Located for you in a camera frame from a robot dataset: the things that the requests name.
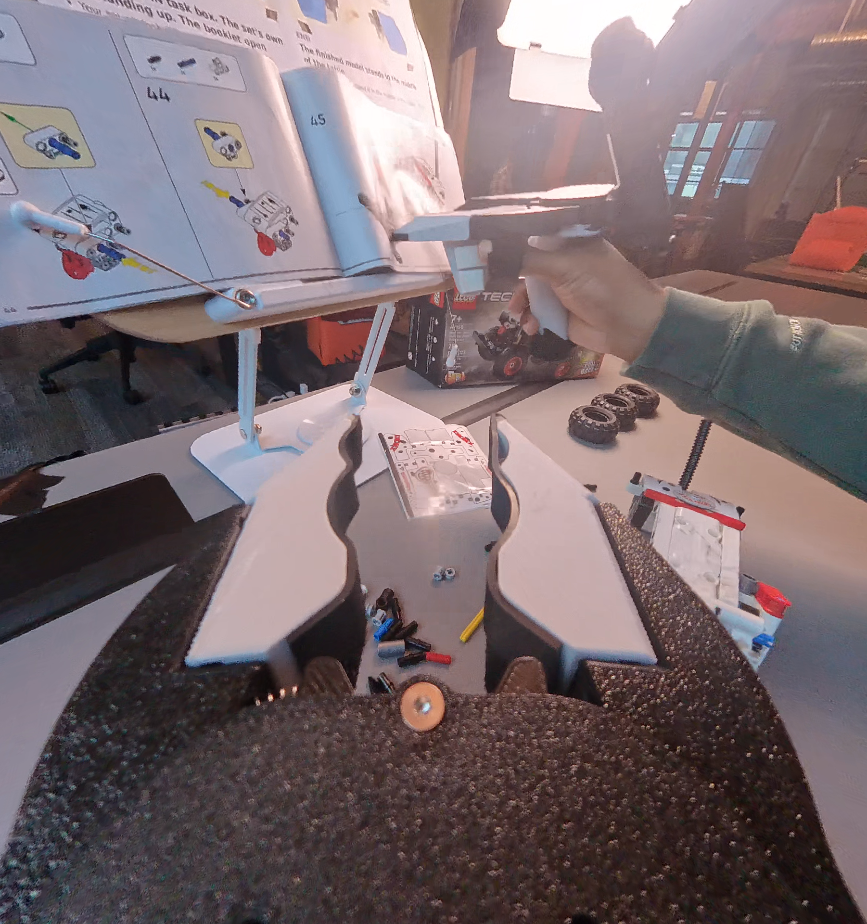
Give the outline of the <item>white book stand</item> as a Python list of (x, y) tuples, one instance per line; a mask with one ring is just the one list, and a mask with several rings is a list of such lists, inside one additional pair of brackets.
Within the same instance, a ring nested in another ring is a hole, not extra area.
[[(134, 242), (102, 202), (70, 195), (54, 211), (22, 199), (0, 208), (0, 257), (18, 270), (13, 295), (0, 283), (7, 322), (99, 315), (122, 334), (178, 343), (239, 334), (236, 435), (202, 437), (193, 457), (251, 501), (271, 475), (301, 456), (331, 425), (363, 415), (363, 431), (391, 428), (370, 383), (395, 303), (441, 289), (459, 265), (455, 245), (432, 236), (454, 214), (422, 214), (389, 228), (363, 203), (323, 214), (316, 198), (291, 210), (263, 193), (238, 218), (214, 206)], [(305, 410), (255, 417), (261, 330), (284, 321), (376, 306), (368, 344), (350, 383)]]

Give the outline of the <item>grey desk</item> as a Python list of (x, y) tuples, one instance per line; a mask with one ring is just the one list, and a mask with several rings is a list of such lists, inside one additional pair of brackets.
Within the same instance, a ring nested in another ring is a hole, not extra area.
[[(599, 479), (601, 496), (619, 502), (634, 468), (663, 475), (681, 465), (696, 425), (667, 401), (632, 446), (609, 455), (567, 439), (564, 417), (590, 392), (617, 382), (618, 364), (595, 381), (561, 383), (542, 393), (483, 388), (438, 391), (413, 373), (381, 375), (383, 389), (443, 418), (471, 425), (500, 399), (509, 419), (574, 474)], [(702, 486), (749, 504), (748, 570), (792, 598), (762, 679), (798, 750), (825, 832), (867, 920), (867, 506), (728, 433), (712, 435), (698, 471)], [(94, 655), (130, 607), (164, 572), (0, 646), (0, 855), (60, 710)]]

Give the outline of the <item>person's right hand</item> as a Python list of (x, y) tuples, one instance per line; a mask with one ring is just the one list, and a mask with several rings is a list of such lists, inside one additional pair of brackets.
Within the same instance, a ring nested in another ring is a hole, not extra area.
[(605, 238), (528, 244), (524, 278), (548, 283), (568, 313), (568, 338), (590, 351), (635, 361), (663, 317), (667, 292)]

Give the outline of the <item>black office chair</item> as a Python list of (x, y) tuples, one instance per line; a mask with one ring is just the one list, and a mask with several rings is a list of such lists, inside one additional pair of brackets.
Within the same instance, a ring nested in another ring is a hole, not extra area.
[(117, 356), (121, 397), (127, 405), (137, 406), (144, 401), (144, 398), (132, 387), (130, 368), (136, 362), (136, 352), (140, 348), (167, 351), (171, 349), (171, 346), (110, 328), (109, 333), (88, 340), (81, 349), (39, 370), (37, 384), (44, 395), (56, 395), (59, 393), (59, 386), (54, 379), (55, 374), (81, 363), (97, 362), (105, 355), (114, 353)]

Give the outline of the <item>white sticker sheet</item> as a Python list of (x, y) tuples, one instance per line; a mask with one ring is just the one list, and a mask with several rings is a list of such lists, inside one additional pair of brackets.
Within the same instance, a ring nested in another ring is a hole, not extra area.
[(408, 519), (490, 509), (488, 459), (466, 427), (379, 433), (378, 440)]

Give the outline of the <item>instruction booklet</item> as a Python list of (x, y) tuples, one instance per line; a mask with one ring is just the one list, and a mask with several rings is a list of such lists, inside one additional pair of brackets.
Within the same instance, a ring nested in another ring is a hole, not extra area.
[[(363, 203), (391, 229), (464, 201), (443, 128), (344, 74), (54, 2), (0, 2), (0, 208), (102, 202), (136, 243), (271, 193), (323, 214)], [(18, 270), (0, 257), (13, 295)], [(7, 322), (0, 308), (0, 327)]]

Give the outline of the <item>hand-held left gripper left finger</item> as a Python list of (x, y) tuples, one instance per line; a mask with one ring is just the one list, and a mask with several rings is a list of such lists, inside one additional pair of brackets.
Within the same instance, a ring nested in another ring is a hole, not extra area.
[(364, 594), (347, 528), (358, 511), (361, 420), (335, 422), (261, 486), (186, 652), (186, 666), (262, 664), (302, 673), (314, 659), (357, 673)]

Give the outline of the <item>black toy vehicle chassis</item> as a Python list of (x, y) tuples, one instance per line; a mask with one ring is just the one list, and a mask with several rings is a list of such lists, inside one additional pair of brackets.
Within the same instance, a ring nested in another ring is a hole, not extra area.
[(632, 495), (628, 518), (759, 671), (791, 602), (779, 589), (743, 572), (744, 508), (690, 487), (711, 427), (712, 422), (700, 422), (677, 482), (633, 475), (627, 486)]

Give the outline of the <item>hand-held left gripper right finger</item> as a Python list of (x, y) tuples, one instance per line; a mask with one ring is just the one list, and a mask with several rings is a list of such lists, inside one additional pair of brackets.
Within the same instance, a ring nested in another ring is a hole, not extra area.
[(488, 465), (499, 536), (488, 553), (485, 666), (658, 663), (596, 495), (503, 417)]

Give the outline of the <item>black toy tyre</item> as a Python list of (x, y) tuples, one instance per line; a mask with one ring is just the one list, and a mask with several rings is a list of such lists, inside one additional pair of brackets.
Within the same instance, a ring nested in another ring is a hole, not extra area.
[(638, 418), (638, 405), (629, 396), (615, 392), (604, 392), (595, 396), (589, 406), (595, 410), (604, 410), (614, 414), (621, 432), (631, 431), (635, 427)]
[(620, 422), (612, 410), (581, 406), (569, 414), (567, 432), (581, 444), (610, 445), (620, 432)]
[(635, 409), (634, 416), (638, 420), (653, 419), (658, 413), (661, 396), (647, 385), (626, 383), (616, 387), (613, 393), (632, 403)]

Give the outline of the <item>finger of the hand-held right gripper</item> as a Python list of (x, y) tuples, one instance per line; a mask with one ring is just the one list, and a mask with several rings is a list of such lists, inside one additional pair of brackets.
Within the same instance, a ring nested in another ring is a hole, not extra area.
[(556, 237), (572, 228), (601, 230), (607, 207), (485, 207), (413, 218), (393, 241), (444, 245), (455, 289), (475, 295), (490, 278), (517, 278), (532, 237)]
[(577, 209), (579, 214), (602, 213), (611, 196), (619, 191), (617, 184), (581, 184), (548, 191), (505, 193), (479, 196), (465, 201), (459, 212), (481, 211), (500, 207), (547, 209)]

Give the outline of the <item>orange container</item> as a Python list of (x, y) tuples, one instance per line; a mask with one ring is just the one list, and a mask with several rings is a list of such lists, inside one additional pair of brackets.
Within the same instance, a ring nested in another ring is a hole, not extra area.
[(813, 214), (788, 263), (821, 271), (867, 271), (867, 207)]

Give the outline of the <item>person's right forearm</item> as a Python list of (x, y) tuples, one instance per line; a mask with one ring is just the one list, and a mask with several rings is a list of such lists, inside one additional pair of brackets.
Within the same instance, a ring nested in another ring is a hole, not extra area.
[(666, 293), (624, 376), (867, 503), (867, 329)]

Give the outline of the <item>toy set cardboard box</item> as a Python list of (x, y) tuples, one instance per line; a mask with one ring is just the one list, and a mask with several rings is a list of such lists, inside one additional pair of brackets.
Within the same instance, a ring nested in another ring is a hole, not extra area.
[(528, 334), (511, 299), (509, 284), (477, 295), (451, 289), (413, 299), (408, 367), (441, 389), (597, 377), (602, 354), (551, 333)]

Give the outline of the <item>pile of small toy brick parts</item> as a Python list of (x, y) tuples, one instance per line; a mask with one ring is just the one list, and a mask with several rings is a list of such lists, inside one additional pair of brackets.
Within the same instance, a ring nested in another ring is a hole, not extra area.
[(491, 541), (466, 533), (435, 534), (360, 550), (369, 601), (389, 590), (399, 610), (384, 633), (369, 620), (361, 683), (386, 672), (398, 686), (427, 677), (458, 693), (485, 693), (485, 575)]

